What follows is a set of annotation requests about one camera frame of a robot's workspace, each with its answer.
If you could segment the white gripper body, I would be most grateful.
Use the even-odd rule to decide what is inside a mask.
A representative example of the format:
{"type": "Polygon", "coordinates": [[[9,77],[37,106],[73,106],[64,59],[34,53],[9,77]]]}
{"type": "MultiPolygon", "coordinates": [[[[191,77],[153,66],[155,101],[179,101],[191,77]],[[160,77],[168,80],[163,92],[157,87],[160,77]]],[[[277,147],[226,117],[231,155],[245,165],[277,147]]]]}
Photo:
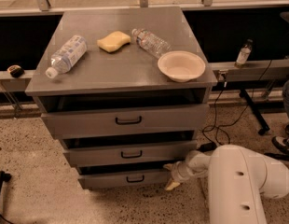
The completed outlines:
{"type": "Polygon", "coordinates": [[[172,179],[178,183],[184,183],[195,175],[197,164],[194,161],[178,161],[172,166],[172,179]]]}

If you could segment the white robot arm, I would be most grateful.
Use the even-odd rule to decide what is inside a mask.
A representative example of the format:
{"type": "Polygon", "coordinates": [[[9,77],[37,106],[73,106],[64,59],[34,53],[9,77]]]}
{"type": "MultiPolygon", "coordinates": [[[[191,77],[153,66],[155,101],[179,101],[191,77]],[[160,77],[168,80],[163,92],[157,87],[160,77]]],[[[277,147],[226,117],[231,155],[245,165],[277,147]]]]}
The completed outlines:
{"type": "Polygon", "coordinates": [[[208,178],[210,224],[267,224],[261,199],[289,193],[289,169],[281,161],[248,148],[223,145],[206,155],[193,150],[164,166],[172,190],[192,177],[208,178]]]}

